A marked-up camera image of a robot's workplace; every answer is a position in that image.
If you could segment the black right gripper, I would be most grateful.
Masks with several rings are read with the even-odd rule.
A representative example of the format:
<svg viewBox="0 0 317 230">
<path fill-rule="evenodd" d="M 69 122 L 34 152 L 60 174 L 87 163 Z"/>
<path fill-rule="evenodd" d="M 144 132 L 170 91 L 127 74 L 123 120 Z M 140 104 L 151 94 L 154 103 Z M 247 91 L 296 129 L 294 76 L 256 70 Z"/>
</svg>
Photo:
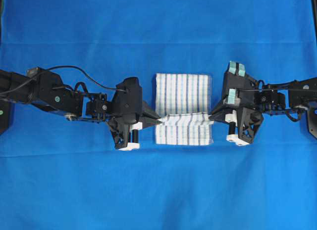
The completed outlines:
<svg viewBox="0 0 317 230">
<path fill-rule="evenodd" d="M 246 146 L 253 143 L 264 117 L 256 110 L 245 107 L 234 110 L 227 104 L 219 102 L 209 114 L 209 120 L 227 122 L 229 130 L 226 140 L 237 146 Z"/>
</svg>

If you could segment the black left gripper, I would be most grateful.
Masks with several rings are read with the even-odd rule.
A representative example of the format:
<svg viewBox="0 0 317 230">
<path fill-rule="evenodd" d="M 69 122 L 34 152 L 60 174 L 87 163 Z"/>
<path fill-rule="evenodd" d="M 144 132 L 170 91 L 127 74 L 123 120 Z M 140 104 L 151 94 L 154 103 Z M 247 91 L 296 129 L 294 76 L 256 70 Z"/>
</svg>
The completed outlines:
<svg viewBox="0 0 317 230">
<path fill-rule="evenodd" d="M 108 106 L 107 115 L 109 115 L 109 120 L 106 122 L 108 125 L 115 149 L 125 149 L 128 147 L 130 142 L 130 127 L 139 122 L 140 116 L 142 129 L 159 125 L 160 120 L 159 115 L 145 102 L 142 101 L 142 107 L 136 106 L 123 107 L 123 110 L 119 111 L 115 109 L 115 106 Z"/>
</svg>

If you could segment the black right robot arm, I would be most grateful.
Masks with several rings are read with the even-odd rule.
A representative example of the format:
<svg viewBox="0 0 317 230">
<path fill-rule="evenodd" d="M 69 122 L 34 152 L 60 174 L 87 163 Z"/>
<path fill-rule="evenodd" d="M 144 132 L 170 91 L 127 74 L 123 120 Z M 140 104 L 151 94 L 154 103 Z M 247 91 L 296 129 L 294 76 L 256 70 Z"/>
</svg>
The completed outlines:
<svg viewBox="0 0 317 230">
<path fill-rule="evenodd" d="M 252 144 L 264 115 L 285 115 L 292 122 L 307 116 L 309 133 L 317 135 L 317 80 L 265 84 L 246 75 L 224 76 L 220 102 L 209 119 L 229 125 L 227 141 L 237 146 Z"/>
</svg>

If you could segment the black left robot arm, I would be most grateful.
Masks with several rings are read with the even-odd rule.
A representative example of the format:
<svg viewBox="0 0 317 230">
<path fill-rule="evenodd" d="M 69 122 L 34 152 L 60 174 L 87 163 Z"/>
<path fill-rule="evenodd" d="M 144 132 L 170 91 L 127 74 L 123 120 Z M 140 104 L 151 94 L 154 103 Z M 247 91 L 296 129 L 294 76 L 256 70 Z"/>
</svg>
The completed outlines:
<svg viewBox="0 0 317 230">
<path fill-rule="evenodd" d="M 112 100 L 105 93 L 88 92 L 84 82 L 66 85 L 51 68 L 35 67 L 26 75 L 0 72 L 0 132 L 11 125 L 13 104 L 30 104 L 68 121 L 105 123 L 117 150 L 138 149 L 139 131 L 161 124 L 160 116 L 143 100 L 137 77 L 116 85 Z"/>
</svg>

